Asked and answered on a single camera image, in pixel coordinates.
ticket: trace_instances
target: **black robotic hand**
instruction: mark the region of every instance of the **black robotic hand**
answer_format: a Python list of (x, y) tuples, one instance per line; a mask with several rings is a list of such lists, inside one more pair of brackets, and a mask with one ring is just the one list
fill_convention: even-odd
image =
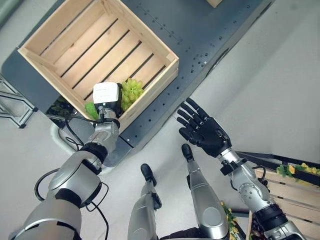
[(188, 114), (180, 109), (177, 111), (183, 117), (178, 117), (177, 121), (184, 125), (184, 127), (179, 129), (179, 133), (191, 144), (202, 148), (208, 155), (214, 158), (230, 148), (232, 146), (231, 140), (219, 123), (213, 117), (210, 117), (191, 98), (188, 97), (186, 102), (196, 112), (185, 103), (181, 103), (181, 108), (186, 110)]

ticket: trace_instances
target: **robotic hand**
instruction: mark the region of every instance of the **robotic hand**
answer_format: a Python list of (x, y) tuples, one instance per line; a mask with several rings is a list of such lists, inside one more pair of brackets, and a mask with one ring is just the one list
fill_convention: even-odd
[(178, 110), (182, 116), (177, 121), (184, 125), (180, 134), (191, 144), (202, 148), (208, 155), (218, 158), (223, 167), (223, 175), (229, 175), (232, 188), (238, 191), (240, 199), (255, 214), (257, 221), (270, 240), (304, 240), (305, 237), (292, 221), (288, 221), (280, 207), (269, 195), (268, 189), (258, 181), (255, 172), (231, 149), (231, 140), (213, 117), (199, 107), (192, 99), (181, 104), (186, 112)]
[(90, 204), (102, 188), (98, 174), (104, 160), (116, 147), (121, 97), (121, 87), (114, 82), (94, 86), (93, 102), (98, 112), (94, 133), (61, 166), (49, 184), (46, 199), (29, 215), (23, 229), (13, 239), (81, 239), (80, 208)]

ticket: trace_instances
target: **wooden slat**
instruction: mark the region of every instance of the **wooden slat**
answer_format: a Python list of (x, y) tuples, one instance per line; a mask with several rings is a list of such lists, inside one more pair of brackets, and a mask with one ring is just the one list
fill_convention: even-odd
[(139, 43), (130, 31), (125, 37), (92, 69), (74, 90), (84, 99), (95, 84), (100, 83)]
[(106, 1), (100, 0), (100, 4), (102, 5), (104, 11), (105, 11), (108, 15), (111, 15), (111, 14), (112, 14), (111, 8), (110, 8), (109, 4), (108, 4)]
[(273, 200), (280, 206), (284, 213), (320, 224), (320, 208), (310, 207), (280, 198), (274, 198)]
[(71, 103), (83, 116), (92, 119), (85, 109), (85, 101), (83, 101), (62, 79), (53, 71), (47, 69), (40, 63), (26, 57), (23, 52), (19, 53), (56, 89), (69, 103)]
[[(263, 174), (263, 170), (256, 169), (255, 174), (257, 177), (261, 178), (262, 174)], [(313, 192), (320, 191), (320, 188), (316, 185), (312, 185), (311, 183), (310, 184), (301, 184), (298, 181), (296, 181), (296, 179), (293, 177), (288, 177), (288, 176), (283, 177), (282, 175), (277, 174), (275, 171), (271, 171), (268, 169), (266, 170), (265, 179), (269, 179), (269, 180), (275, 181), (277, 183), (289, 184), (291, 186), (303, 188), (303, 189), (313, 191)]]
[(62, 77), (70, 86), (77, 82), (99, 61), (103, 55), (128, 31), (120, 21), (103, 34), (99, 40)]
[(249, 240), (250, 239), (251, 227), (252, 227), (252, 212), (249, 211), (248, 228), (246, 230), (245, 240)]
[(50, 61), (44, 59), (43, 57), (35, 54), (34, 52), (32, 52), (32, 51), (30, 51), (30, 50), (28, 50), (28, 49), (26, 49), (26, 48), (24, 48), (24, 47), (21, 48), (21, 49), (19, 50), (19, 52), (20, 52), (20, 53), (23, 53), (23, 55), (24, 55), (25, 57), (30, 58), (30, 59), (32, 59), (32, 60), (35, 60), (36, 62), (38, 62), (38, 63), (46, 66), (48, 69), (51, 69), (51, 70), (53, 70), (53, 71), (56, 70), (56, 67), (55, 67)]
[(268, 181), (270, 194), (320, 208), (319, 193)]
[(56, 62), (61, 55), (104, 13), (99, 1), (94, 1), (41, 55)]
[(139, 116), (146, 107), (152, 103), (152, 101), (172, 82), (178, 75), (179, 60), (173, 61), (166, 69), (164, 69), (144, 91), (140, 98), (135, 101), (130, 108), (125, 111), (120, 117), (121, 127), (119, 132), (121, 133), (126, 129), (133, 120)]
[(127, 80), (152, 54), (150, 48), (142, 43), (134, 52), (106, 79), (114, 83)]
[(207, 2), (214, 8), (218, 6), (219, 3), (222, 2), (222, 0), (207, 0)]
[(26, 41), (24, 48), (40, 55), (92, 0), (68, 0)]
[(92, 26), (54, 63), (61, 76), (94, 41), (116, 20), (114, 15), (103, 14)]
[(132, 78), (142, 81), (145, 86), (164, 65), (164, 62), (154, 55)]
[(152, 52), (161, 58), (166, 65), (172, 62), (170, 59), (167, 59), (167, 55), (170, 53), (175, 54), (123, 2), (120, 0), (104, 1), (110, 5), (111, 11), (119, 19), (122, 19), (142, 42), (148, 44)]
[(292, 216), (286, 216), (286, 218), (289, 221), (294, 222), (294, 224), (297, 226), (297, 228), (300, 230), (302, 234), (304, 234), (306, 237), (310, 237), (313, 239), (320, 239), (320, 226), (303, 221), (301, 219), (297, 219)]

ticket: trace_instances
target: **black cable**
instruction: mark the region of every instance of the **black cable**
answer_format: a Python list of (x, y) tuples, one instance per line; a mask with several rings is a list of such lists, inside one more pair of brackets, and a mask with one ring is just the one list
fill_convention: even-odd
[(260, 182), (262, 183), (265, 180), (266, 177), (266, 168), (262, 165), (254, 166), (252, 169), (263, 169), (263, 174)]
[(80, 144), (82, 144), (82, 145), (84, 145), (84, 142), (78, 137), (78, 135), (71, 129), (71, 127), (70, 127), (70, 125), (69, 125), (69, 120), (70, 120), (71, 118), (66, 118), (65, 120), (64, 120), (64, 123), (65, 123), (65, 126), (66, 126), (66, 128), (69, 130), (69, 132), (77, 139), (77, 141), (80, 143)]
[(109, 234), (109, 223), (105, 217), (105, 215), (102, 213), (102, 211), (100, 210), (100, 208), (94, 203), (94, 202), (91, 202), (92, 205), (95, 206), (95, 208), (99, 211), (99, 213), (101, 214), (101, 217), (103, 218), (104, 222), (105, 222), (105, 225), (106, 225), (106, 233), (105, 233), (105, 238), (104, 240), (107, 240), (108, 239), (108, 234)]
[(231, 184), (231, 188), (234, 189), (234, 190), (236, 190), (236, 191), (238, 192), (238, 189), (236, 189), (236, 188), (234, 187), (234, 184), (232, 183), (232, 178), (231, 178), (231, 177), (230, 177), (230, 184)]
[(67, 140), (69, 143), (72, 143), (75, 145), (76, 150), (79, 151), (79, 146), (83, 146), (81, 143), (77, 143), (74, 139), (72, 139), (71, 137), (66, 136), (65, 140)]
[(51, 175), (51, 174), (53, 174), (53, 173), (55, 173), (55, 172), (58, 172), (59, 169), (60, 169), (60, 168), (56, 168), (56, 169), (54, 169), (54, 170), (51, 170), (51, 171), (47, 172), (46, 174), (42, 175), (42, 176), (38, 179), (38, 181), (36, 181), (36, 183), (35, 183), (35, 185), (34, 185), (34, 194), (35, 194), (36, 198), (39, 199), (39, 201), (42, 202), (43, 200), (45, 200), (45, 199), (40, 195), (40, 193), (39, 193), (39, 185), (40, 185), (40, 183), (41, 183), (46, 177), (48, 177), (49, 175)]
[[(102, 203), (102, 201), (105, 199), (105, 197), (107, 196), (107, 194), (109, 192), (109, 186), (107, 184), (105, 184), (104, 182), (101, 182), (101, 183), (107, 187), (107, 190), (106, 190), (106, 193), (104, 194), (103, 198), (101, 199), (101, 201), (97, 204), (97, 206), (99, 206)], [(93, 208), (92, 210), (90, 210), (88, 208), (88, 206), (85, 206), (85, 208), (88, 210), (88, 212), (93, 212), (94, 210), (96, 210), (96, 207)]]

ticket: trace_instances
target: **metal stand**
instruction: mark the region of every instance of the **metal stand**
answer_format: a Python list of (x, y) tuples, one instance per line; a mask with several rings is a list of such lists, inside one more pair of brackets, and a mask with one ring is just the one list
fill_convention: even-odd
[[(5, 91), (0, 90), (0, 118), (12, 120), (20, 129), (26, 126), (26, 122), (31, 117), (32, 113), (38, 111), (31, 102), (24, 98), (12, 85), (10, 85), (2, 75), (0, 75), (0, 85), (3, 86)], [(2, 98), (11, 99), (20, 102), (25, 107), (25, 112), (21, 115), (16, 115), (9, 109), (3, 102)]]

